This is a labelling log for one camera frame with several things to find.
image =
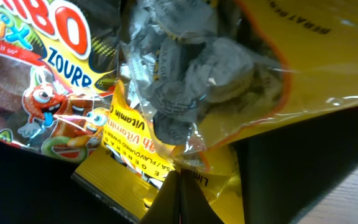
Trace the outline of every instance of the cartoon candy character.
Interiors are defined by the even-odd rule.
[[[62,114],[56,115],[59,119],[51,137],[66,136],[75,138],[83,135],[83,126],[86,122],[86,115],[93,108],[91,95],[83,93],[71,93],[67,95],[67,107]]]
[[[62,114],[67,107],[65,90],[56,88],[58,82],[46,82],[45,68],[32,67],[30,71],[30,87],[22,96],[23,108],[29,114],[27,124],[17,132],[25,138],[42,133],[52,126],[55,114]]]
[[[83,135],[69,140],[67,143],[71,147],[97,147],[101,141],[103,126],[107,122],[109,110],[106,108],[96,108],[89,112],[86,117]]]

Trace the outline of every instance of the colorful packaging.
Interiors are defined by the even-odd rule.
[[[182,146],[175,155],[358,106],[358,1],[151,2],[133,7],[150,14],[138,34],[161,29],[163,41],[153,52],[134,37],[124,55],[156,138]],[[216,29],[188,22],[215,11]],[[156,150],[171,157],[171,146]]]
[[[128,65],[122,68],[120,77],[126,77]],[[81,163],[73,179],[114,211],[137,223],[153,203],[168,173],[173,169],[190,168],[208,202],[218,203],[214,206],[220,212],[218,215],[222,215],[225,222],[243,223],[235,151],[225,146],[215,151],[181,155],[180,162],[185,161],[182,164],[161,158],[155,145],[162,143],[149,130],[152,124],[135,109],[140,99],[135,97],[132,84],[117,81],[110,114],[103,128],[102,145]],[[221,209],[222,206],[234,209]]]
[[[131,223],[138,223],[151,206],[158,191],[145,175],[134,173],[116,160],[115,153],[99,147],[77,168],[72,178]],[[211,207],[225,223],[244,223],[239,173],[230,178],[205,176],[195,172],[201,189]],[[220,181],[219,197],[211,200],[206,190]]]
[[[0,0],[0,140],[81,162],[101,140],[119,0]]]
[[[125,99],[123,82],[118,80],[110,115],[103,128],[102,146],[112,152],[111,157],[116,161],[159,190],[168,172],[175,169],[175,161],[167,161],[157,154],[155,144],[161,143],[153,141],[155,136],[153,131],[149,131],[150,126],[137,110],[127,105]],[[197,172],[200,186],[210,202],[238,173],[237,157],[229,147],[221,151],[186,155],[180,161],[185,161],[185,167],[192,167]]]

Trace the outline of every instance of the transparent plastic bag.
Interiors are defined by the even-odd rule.
[[[186,161],[183,165],[179,165],[176,160],[161,158],[155,149],[164,143],[153,141],[155,136],[152,125],[148,124],[141,112],[129,106],[129,88],[130,85],[124,86],[121,80],[117,81],[110,115],[104,125],[102,147],[110,150],[111,157],[118,163],[139,174],[157,190],[171,170],[191,169],[204,194],[208,195],[208,200],[215,200],[226,182],[238,173],[237,155],[233,148],[226,146],[217,151],[184,155],[180,159],[180,162]]]
[[[97,148],[116,81],[119,5],[0,1],[0,140],[70,162]]]
[[[180,146],[175,153],[156,149],[161,156],[179,158],[358,106],[358,1],[193,2],[209,8],[188,15],[188,2],[138,3],[150,14],[139,33],[159,28],[164,39],[151,39],[160,45],[155,52],[139,47],[137,36],[122,43],[156,141]],[[197,35],[167,28],[212,14],[215,29],[189,26]]]

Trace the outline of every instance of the dark background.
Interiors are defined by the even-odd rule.
[[[358,108],[235,146],[246,222],[296,222],[357,167]],[[0,223],[125,223],[70,179],[75,168],[0,142]]]

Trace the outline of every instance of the yellow candy bag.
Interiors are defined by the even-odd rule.
[[[74,179],[128,220],[137,222],[151,206],[168,172],[180,167],[158,156],[150,135],[153,132],[141,114],[127,105],[124,93],[119,80],[101,147],[77,168]],[[226,146],[193,155],[184,161],[202,164],[192,169],[208,202],[218,202],[221,193],[230,192],[225,195],[232,198],[235,194],[241,204],[241,182],[233,181],[239,180],[233,149]]]
[[[164,158],[358,106],[356,0],[136,2],[121,46]]]

